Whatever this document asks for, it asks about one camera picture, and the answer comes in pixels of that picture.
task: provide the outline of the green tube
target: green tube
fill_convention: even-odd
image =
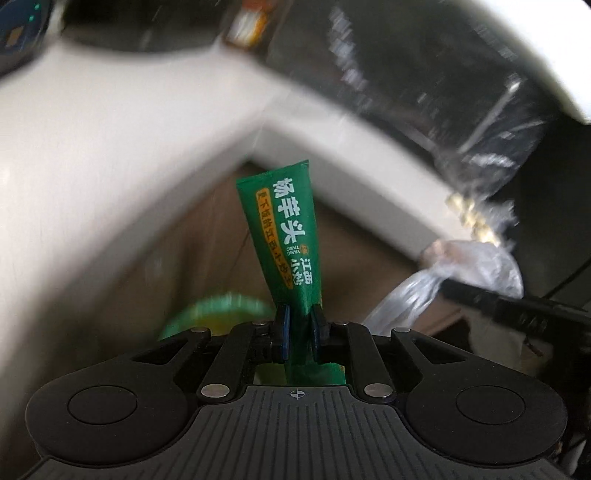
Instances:
[[[240,179],[236,186],[273,301],[292,309],[288,382],[344,384],[340,365],[319,365],[312,358],[309,313],[322,303],[322,289],[309,162]]]

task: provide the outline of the black ribbed plate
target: black ribbed plate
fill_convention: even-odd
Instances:
[[[55,459],[34,480],[426,479],[552,480],[546,460],[478,468],[448,460],[409,433],[396,410],[355,399],[347,387],[257,387],[203,407],[178,442],[133,465],[83,468]]]

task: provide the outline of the metal screw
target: metal screw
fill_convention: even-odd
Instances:
[[[221,383],[210,383],[201,389],[201,395],[207,398],[223,398],[230,393],[230,388]]]
[[[370,383],[365,386],[363,391],[366,395],[373,398],[386,398],[388,395],[391,395],[394,390],[392,390],[390,385],[386,385],[385,383]]]

